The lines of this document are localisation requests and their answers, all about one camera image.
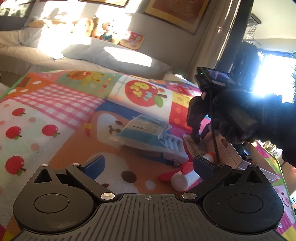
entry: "sunlight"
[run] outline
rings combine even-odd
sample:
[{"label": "sunlight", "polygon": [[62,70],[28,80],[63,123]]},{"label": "sunlight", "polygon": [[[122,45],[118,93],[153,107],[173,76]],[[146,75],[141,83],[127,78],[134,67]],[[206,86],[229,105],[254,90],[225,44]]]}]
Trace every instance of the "sunlight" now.
[{"label": "sunlight", "polygon": [[62,58],[61,51],[70,45],[90,45],[91,38],[43,28],[37,49],[53,58]]},{"label": "sunlight", "polygon": [[[50,16],[50,19],[71,23],[80,19],[85,4],[85,2],[79,2],[78,0],[48,1],[44,5],[40,19]],[[58,11],[52,16],[55,9],[58,9]]]},{"label": "sunlight", "polygon": [[116,47],[104,47],[104,50],[120,62],[138,64],[147,67],[150,67],[152,63],[152,58],[136,51],[119,49]]},{"label": "sunlight", "polygon": [[121,32],[126,32],[132,19],[132,16],[129,14],[136,13],[141,2],[142,0],[129,1],[125,8],[100,4],[95,15],[103,23],[115,20],[117,29],[120,29]]},{"label": "sunlight", "polygon": [[292,103],[294,79],[291,75],[295,65],[296,59],[293,58],[266,56],[255,80],[254,93],[262,97],[269,93],[282,95],[283,103]]}]

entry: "teddy bear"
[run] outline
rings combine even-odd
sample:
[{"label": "teddy bear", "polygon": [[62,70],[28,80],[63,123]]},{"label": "teddy bear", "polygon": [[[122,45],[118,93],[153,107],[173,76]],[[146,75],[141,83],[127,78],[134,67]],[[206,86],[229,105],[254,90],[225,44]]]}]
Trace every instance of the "teddy bear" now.
[{"label": "teddy bear", "polygon": [[105,32],[100,36],[100,39],[107,42],[111,42],[112,35],[115,32],[115,22],[112,21],[112,22],[103,23],[102,28],[103,30],[105,30]]},{"label": "teddy bear", "polygon": [[106,31],[102,28],[102,21],[95,17],[93,18],[94,29],[91,32],[91,37],[99,39]]},{"label": "teddy bear", "polygon": [[79,34],[82,36],[89,37],[92,33],[92,30],[94,28],[94,22],[90,18],[82,18],[79,21],[73,22],[75,24],[73,28],[74,34]]}]

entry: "metal screw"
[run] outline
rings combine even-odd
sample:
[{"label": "metal screw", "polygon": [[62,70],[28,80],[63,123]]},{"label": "metal screw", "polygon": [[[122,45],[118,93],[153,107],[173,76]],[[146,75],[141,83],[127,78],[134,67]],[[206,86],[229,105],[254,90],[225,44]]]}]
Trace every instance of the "metal screw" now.
[{"label": "metal screw", "polygon": [[183,193],[182,197],[187,200],[193,200],[196,198],[196,194],[192,192]]},{"label": "metal screw", "polygon": [[101,195],[101,198],[104,200],[111,200],[111,199],[115,198],[115,194],[110,193],[110,192],[105,192]]}]

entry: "black glove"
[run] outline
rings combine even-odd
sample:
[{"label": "black glove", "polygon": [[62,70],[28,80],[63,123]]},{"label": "black glove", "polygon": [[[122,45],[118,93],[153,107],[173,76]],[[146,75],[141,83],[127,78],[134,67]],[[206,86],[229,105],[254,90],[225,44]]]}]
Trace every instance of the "black glove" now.
[{"label": "black glove", "polygon": [[[213,100],[213,106],[217,110],[234,104],[260,124],[259,129],[247,142],[269,140],[283,150],[285,161],[296,166],[296,159],[293,158],[296,157],[296,107],[291,103],[282,103],[281,95],[269,94],[262,98],[240,90],[223,91]],[[228,142],[241,142],[234,126],[226,120],[213,120],[213,127],[219,129]]]}]

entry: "red and white toy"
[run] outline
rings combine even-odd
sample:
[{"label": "red and white toy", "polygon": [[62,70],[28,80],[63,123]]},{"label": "red and white toy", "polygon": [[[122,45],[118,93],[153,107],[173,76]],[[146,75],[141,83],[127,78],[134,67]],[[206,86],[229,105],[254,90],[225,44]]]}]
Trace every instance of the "red and white toy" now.
[{"label": "red and white toy", "polygon": [[[210,162],[214,162],[216,155],[211,152],[204,155],[203,158],[209,160]],[[194,171],[193,162],[188,161],[184,163],[180,169],[173,172],[163,173],[159,175],[158,178],[163,182],[170,181],[175,190],[184,192],[198,184],[200,176]]]}]

